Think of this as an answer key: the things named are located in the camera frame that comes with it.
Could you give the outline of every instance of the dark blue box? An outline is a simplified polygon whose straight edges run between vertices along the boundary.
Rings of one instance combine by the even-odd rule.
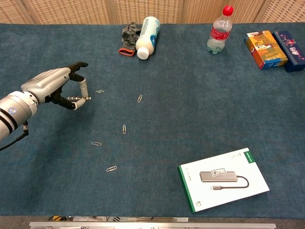
[[[284,65],[286,71],[289,73],[303,70],[305,68],[305,55],[291,34],[288,31],[275,31],[272,35],[288,58],[288,62]]]

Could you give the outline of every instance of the product box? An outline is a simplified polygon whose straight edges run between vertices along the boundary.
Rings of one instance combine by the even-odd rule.
[[[244,42],[259,69],[283,66],[288,61],[270,31],[247,33]]]
[[[192,212],[269,191],[248,148],[178,167]]]
[[[300,71],[305,68],[305,55],[296,44],[288,31],[275,31],[272,33],[285,55],[288,57],[284,68],[287,72]]]

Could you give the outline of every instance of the wall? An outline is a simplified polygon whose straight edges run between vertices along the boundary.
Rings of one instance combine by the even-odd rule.
[[[0,0],[0,23],[212,23],[226,4],[234,23],[305,21],[305,0]]]

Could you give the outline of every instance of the usb cable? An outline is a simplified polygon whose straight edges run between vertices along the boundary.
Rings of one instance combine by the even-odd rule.
[[[221,189],[224,189],[224,188],[246,188],[246,187],[249,187],[249,181],[247,180],[247,178],[245,178],[243,176],[236,176],[236,177],[240,177],[240,178],[245,179],[247,181],[247,185],[246,186],[237,186],[237,187],[223,187],[223,186],[220,186],[220,185],[214,185],[214,186],[211,186],[211,189],[221,190]]]

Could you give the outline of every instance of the black cable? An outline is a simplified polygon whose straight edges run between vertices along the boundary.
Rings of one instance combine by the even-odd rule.
[[[11,145],[15,144],[16,142],[20,141],[21,139],[23,139],[24,137],[29,135],[29,128],[28,128],[28,121],[25,121],[23,123],[23,133],[22,135],[20,135],[19,137],[16,138],[16,140],[12,141],[11,143],[9,143],[8,145],[0,148],[0,151],[10,147]]]
[[[249,187],[249,181],[247,178],[243,177],[243,176],[236,176],[236,177],[240,177],[240,178],[243,178],[247,181],[247,185],[246,186],[236,186],[236,187],[223,187],[223,186],[211,186],[211,189],[213,190],[221,190],[221,189],[224,189],[224,188],[247,188]]]

